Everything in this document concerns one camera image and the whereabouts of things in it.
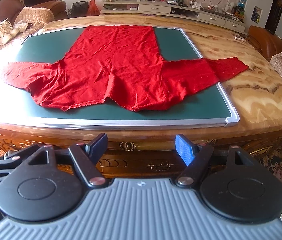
marble table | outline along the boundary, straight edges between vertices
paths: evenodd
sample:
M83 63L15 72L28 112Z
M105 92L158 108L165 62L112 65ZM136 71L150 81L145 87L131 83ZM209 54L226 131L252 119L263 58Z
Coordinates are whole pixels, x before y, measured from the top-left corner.
M227 149L237 144L261 157L282 143L282 78L245 41L235 41L231 31L188 20L151 16L95 16L51 22L39 32L88 25L153 25L182 28L202 55L209 59L238 57L249 69L222 83L240 115L233 127L169 130L80 130L16 126L0 123L0 148L20 149L32 143L66 147L76 141L90 141L100 132L109 138L108 151L97 166L105 176L171 175L183 164L176 156L174 139L182 133L193 142L207 142ZM11 98L11 106L17 106Z

red garment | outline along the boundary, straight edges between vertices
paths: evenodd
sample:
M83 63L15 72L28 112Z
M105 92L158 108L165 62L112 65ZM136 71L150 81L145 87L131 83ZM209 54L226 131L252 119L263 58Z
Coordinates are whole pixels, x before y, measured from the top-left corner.
M152 26L89 26L63 59L11 62L3 80L63 111L106 98L131 111L166 110L247 68L236 57L165 61Z

table drawer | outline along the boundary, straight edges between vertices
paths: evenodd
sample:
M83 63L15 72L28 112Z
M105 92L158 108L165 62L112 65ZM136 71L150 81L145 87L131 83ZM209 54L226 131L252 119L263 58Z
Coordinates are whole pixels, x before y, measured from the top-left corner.
M148 5L148 4L139 4L139 11L144 12L158 12L158 13L171 13L171 7L167 6L158 6L158 5Z
M244 32L245 30L245 26L242 26L237 23L230 22L230 21L226 21L224 27L230 30L238 31L238 32Z
M208 21L211 22L212 24L218 25L218 26L223 26L225 24L225 20L215 17L215 16L211 16L208 14L204 14L204 13L200 13L198 16L198 19L204 20L204 21Z

red plastic bag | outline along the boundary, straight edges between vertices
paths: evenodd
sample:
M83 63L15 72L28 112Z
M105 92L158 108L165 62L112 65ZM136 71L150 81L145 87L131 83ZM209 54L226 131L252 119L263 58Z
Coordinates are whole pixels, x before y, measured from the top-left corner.
M91 0L89 8L87 10L87 16L97 16L97 15L100 15L100 10L95 4L95 0Z

gray ribbed surface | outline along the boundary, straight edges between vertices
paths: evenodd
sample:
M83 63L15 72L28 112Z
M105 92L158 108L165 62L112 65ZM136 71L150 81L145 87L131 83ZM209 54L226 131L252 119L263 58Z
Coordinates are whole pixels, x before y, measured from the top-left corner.
M80 208L58 221L0 223L0 240L86 239L282 240L282 222L231 223L207 210L194 191L173 186L169 179L115 179L110 187L91 191Z

